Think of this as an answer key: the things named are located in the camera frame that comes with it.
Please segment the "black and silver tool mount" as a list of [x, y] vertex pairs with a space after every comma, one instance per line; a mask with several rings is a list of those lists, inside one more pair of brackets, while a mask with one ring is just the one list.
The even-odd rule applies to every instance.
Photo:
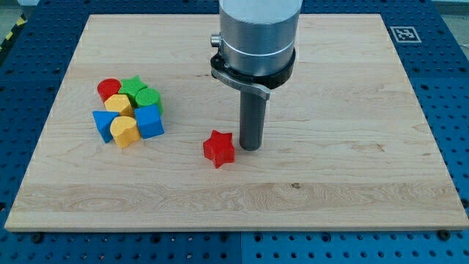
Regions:
[[292, 56], [287, 65], [280, 71], [266, 76], [249, 76], [226, 66], [224, 58], [216, 53], [210, 59], [212, 77], [223, 84], [240, 92], [256, 95], [263, 100], [270, 99], [271, 90], [286, 83], [294, 68], [296, 50], [293, 48]]

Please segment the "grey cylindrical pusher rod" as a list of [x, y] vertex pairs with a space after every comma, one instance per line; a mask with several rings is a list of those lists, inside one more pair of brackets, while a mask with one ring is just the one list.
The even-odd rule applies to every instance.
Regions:
[[247, 151], [262, 145], [267, 101], [247, 92], [240, 93], [240, 146]]

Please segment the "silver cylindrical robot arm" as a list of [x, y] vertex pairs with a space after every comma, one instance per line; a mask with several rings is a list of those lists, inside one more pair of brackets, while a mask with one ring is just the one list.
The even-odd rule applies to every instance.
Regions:
[[220, 0], [218, 33], [210, 44], [211, 74], [240, 92], [240, 146], [262, 145], [272, 90], [292, 75], [302, 0]]

